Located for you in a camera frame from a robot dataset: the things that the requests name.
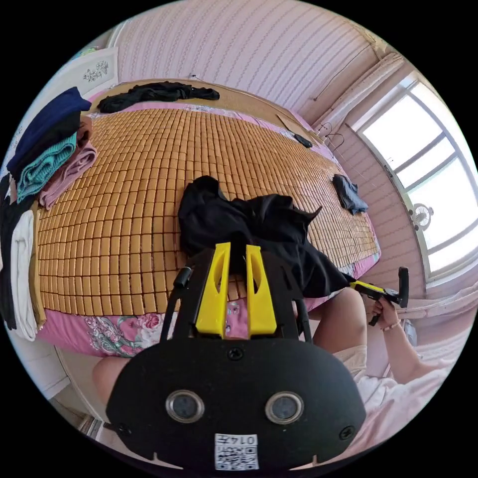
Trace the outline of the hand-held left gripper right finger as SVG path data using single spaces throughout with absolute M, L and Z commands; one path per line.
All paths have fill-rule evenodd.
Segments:
M 259 246 L 246 246 L 248 332 L 274 334 L 277 328 L 270 287 Z

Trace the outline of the person's right hand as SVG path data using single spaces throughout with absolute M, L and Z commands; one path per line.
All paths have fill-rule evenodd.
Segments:
M 390 331 L 400 325 L 396 308 L 386 298 L 377 300 L 372 311 L 373 316 L 377 318 L 376 324 L 382 331 Z

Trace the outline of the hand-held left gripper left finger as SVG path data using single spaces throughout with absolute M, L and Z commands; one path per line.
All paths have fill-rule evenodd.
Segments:
M 215 247 L 196 319 L 196 329 L 200 334 L 226 332 L 230 253 L 229 242 Z

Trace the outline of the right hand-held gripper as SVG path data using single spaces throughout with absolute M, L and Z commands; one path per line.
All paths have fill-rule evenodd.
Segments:
M 393 304 L 392 296 L 384 291 L 383 288 L 374 286 L 372 284 L 364 283 L 364 282 L 351 282 L 350 288 L 354 289 L 358 293 L 367 296 L 369 299 L 372 299 L 374 303 L 379 300 L 380 298 L 384 297 L 389 302 Z M 377 322 L 377 318 L 372 316 L 372 319 L 368 322 L 368 325 L 375 326 Z

